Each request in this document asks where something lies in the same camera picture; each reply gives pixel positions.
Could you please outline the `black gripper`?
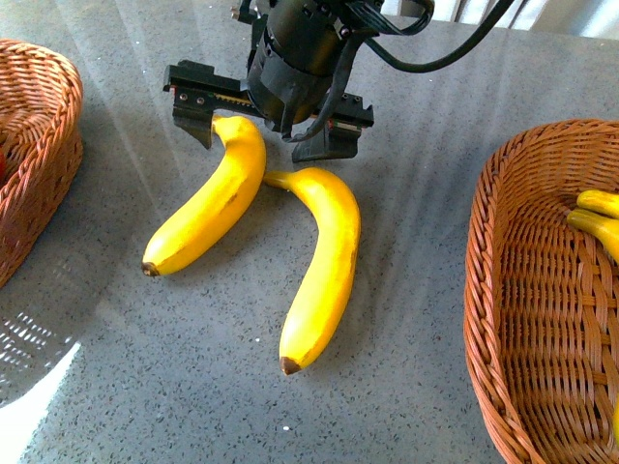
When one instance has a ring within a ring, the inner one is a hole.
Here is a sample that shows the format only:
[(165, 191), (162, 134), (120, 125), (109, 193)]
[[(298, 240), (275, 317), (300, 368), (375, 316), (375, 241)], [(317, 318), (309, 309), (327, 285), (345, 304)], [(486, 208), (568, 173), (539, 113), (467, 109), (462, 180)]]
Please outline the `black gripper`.
[(302, 72), (267, 44), (256, 50), (244, 79), (190, 60), (167, 66), (163, 75), (163, 89), (173, 95), (174, 125), (206, 150), (212, 147), (215, 112), (223, 109), (263, 119), (286, 141), (303, 141), (292, 152), (293, 162), (357, 156), (360, 130), (374, 123), (373, 108), (347, 93), (346, 85), (345, 70), (326, 77)]

